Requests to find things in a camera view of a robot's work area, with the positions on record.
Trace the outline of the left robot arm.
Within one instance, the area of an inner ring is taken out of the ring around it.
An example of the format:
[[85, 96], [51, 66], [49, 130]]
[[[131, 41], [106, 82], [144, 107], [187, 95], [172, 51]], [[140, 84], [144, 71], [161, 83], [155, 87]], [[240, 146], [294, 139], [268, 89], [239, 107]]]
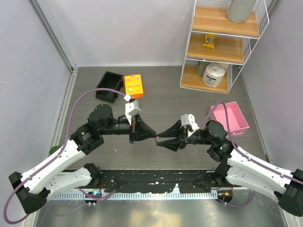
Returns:
[[115, 119], [111, 106], [98, 105], [89, 114], [88, 121], [79, 127], [47, 159], [31, 168], [9, 176], [15, 194], [26, 214], [42, 208], [52, 197], [71, 188], [88, 185], [96, 188], [101, 183], [101, 174], [93, 164], [86, 164], [71, 175], [59, 177], [58, 174], [74, 162], [82, 159], [104, 143], [104, 135], [129, 135], [130, 143], [157, 136], [139, 115], [136, 102], [125, 105], [125, 115]]

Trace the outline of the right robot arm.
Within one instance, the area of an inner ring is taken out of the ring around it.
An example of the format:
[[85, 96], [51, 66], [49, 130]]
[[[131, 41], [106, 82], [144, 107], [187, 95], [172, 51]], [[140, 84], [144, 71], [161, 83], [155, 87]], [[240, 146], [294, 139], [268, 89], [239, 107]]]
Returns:
[[219, 186], [237, 185], [249, 188], [276, 201], [286, 212], [303, 215], [303, 172], [274, 166], [245, 151], [227, 139], [228, 132], [218, 121], [208, 121], [204, 129], [196, 123], [182, 125], [177, 121], [159, 133], [157, 146], [178, 151], [186, 145], [210, 145], [207, 153], [219, 162], [214, 181]]

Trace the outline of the pink strap keyring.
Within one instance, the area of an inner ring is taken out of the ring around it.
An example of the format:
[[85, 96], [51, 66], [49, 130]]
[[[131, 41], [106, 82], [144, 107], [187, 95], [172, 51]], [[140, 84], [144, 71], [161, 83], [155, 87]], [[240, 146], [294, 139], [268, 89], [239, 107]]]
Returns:
[[161, 137], [161, 133], [157, 133], [155, 139], [158, 140]]

